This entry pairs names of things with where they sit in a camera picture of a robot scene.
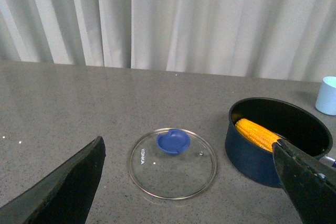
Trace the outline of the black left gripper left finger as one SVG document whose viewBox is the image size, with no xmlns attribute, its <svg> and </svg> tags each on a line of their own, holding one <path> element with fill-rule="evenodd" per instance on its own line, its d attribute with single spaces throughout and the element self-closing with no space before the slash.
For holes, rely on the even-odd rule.
<svg viewBox="0 0 336 224">
<path fill-rule="evenodd" d="M 98 136 L 33 187 L 1 207 L 1 223 L 85 223 L 106 147 Z"/>
</svg>

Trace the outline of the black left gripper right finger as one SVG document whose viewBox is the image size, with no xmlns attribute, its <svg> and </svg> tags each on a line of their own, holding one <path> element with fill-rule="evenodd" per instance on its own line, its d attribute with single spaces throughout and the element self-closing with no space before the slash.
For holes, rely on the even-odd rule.
<svg viewBox="0 0 336 224">
<path fill-rule="evenodd" d="M 286 140 L 272 147 L 283 190 L 302 223 L 335 223 L 335 169 Z"/>
</svg>

